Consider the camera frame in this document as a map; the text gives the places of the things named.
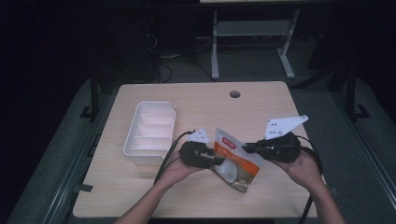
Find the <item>wooden table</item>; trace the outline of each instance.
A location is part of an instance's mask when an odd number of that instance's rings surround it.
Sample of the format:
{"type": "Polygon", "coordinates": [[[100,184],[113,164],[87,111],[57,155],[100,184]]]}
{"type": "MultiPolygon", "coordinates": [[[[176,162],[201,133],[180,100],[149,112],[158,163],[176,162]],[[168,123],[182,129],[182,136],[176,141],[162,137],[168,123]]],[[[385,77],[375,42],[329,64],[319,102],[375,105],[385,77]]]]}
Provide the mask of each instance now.
{"type": "MultiPolygon", "coordinates": [[[[170,102],[177,113],[174,139],[205,128],[210,147],[216,127],[242,142],[255,142],[263,138],[268,119],[299,116],[283,82],[124,85],[84,180],[92,191],[79,193],[76,217],[119,217],[152,186],[159,166],[136,165],[123,153],[134,111],[142,101],[170,102]],[[232,98],[230,91],[241,96],[232,98]]],[[[293,132],[306,137],[303,125],[293,132]]],[[[230,188],[208,170],[190,175],[165,194],[153,216],[300,217],[307,198],[305,189],[267,161],[247,193],[230,188]]],[[[314,205],[308,216],[317,216],[314,205]]]]}

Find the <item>white box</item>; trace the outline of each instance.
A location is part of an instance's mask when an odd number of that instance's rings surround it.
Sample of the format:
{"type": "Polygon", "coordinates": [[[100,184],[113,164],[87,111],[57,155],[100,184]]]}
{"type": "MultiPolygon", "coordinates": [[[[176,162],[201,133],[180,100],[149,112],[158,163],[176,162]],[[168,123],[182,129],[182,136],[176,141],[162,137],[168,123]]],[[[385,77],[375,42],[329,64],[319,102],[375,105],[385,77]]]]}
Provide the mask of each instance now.
{"type": "Polygon", "coordinates": [[[124,146],[136,164],[161,164],[172,145],[176,112],[169,102],[140,102],[124,146]]]}

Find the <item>gray floor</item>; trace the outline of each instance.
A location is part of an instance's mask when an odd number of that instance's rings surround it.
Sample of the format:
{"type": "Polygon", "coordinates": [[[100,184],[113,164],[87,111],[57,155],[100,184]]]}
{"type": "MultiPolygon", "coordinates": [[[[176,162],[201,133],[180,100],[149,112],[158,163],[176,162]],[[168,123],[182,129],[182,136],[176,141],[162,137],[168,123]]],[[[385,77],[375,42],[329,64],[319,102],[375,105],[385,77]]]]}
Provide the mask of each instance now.
{"type": "MultiPolygon", "coordinates": [[[[296,78],[288,80],[276,55],[278,41],[226,52],[219,56],[221,81],[285,81],[297,84],[317,71],[307,71],[315,41],[295,40],[288,56],[296,78]]],[[[169,82],[210,82],[210,52],[198,53],[196,63],[187,57],[164,62],[172,69],[169,82]]],[[[170,70],[160,67],[163,78],[170,70]]],[[[290,90],[300,114],[309,116],[304,125],[324,163],[324,176],[348,223],[394,223],[396,212],[389,200],[386,185],[376,174],[367,156],[367,146],[382,161],[389,179],[396,181],[396,127],[376,102],[371,89],[357,80],[356,103],[364,105],[370,119],[351,122],[344,112],[345,91],[332,93],[326,84],[330,77],[303,90],[290,90]],[[366,140],[361,140],[363,133],[366,140]]],[[[83,177],[94,151],[95,138],[101,133],[112,103],[117,95],[100,95],[100,115],[95,122],[79,117],[90,105],[89,80],[81,87],[75,100],[54,135],[29,185],[22,194],[8,223],[109,223],[115,218],[82,219],[69,214],[77,196],[76,184],[83,177]]],[[[277,219],[275,223],[297,223],[297,218],[277,219]]],[[[306,223],[317,223],[308,219],[306,223]]]]}

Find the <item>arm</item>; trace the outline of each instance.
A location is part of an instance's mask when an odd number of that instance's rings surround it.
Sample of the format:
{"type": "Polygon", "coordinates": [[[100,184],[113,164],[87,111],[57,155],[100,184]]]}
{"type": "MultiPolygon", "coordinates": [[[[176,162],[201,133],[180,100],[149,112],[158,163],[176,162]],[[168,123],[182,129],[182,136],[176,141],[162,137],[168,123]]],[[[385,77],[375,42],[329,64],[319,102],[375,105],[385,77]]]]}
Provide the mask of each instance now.
{"type": "Polygon", "coordinates": [[[308,153],[301,151],[300,157],[291,163],[272,163],[282,168],[294,182],[309,191],[317,207],[320,223],[346,223],[321,178],[316,162],[308,153]]]}
{"type": "Polygon", "coordinates": [[[188,175],[201,170],[200,168],[186,166],[179,159],[178,152],[174,153],[169,161],[170,163],[157,183],[115,223],[148,223],[166,191],[184,180],[188,175]]]}

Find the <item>snack bag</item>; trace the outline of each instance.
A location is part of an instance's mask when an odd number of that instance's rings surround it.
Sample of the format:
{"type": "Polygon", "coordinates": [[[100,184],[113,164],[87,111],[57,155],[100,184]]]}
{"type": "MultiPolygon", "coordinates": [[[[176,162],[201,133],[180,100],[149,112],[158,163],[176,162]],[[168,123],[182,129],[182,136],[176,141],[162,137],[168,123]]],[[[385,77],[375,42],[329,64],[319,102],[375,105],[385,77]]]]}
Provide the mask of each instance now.
{"type": "Polygon", "coordinates": [[[213,165],[212,171],[233,189],[246,193],[264,159],[257,153],[246,153],[244,143],[222,129],[216,129],[216,157],[223,157],[222,165],[213,165]]]}

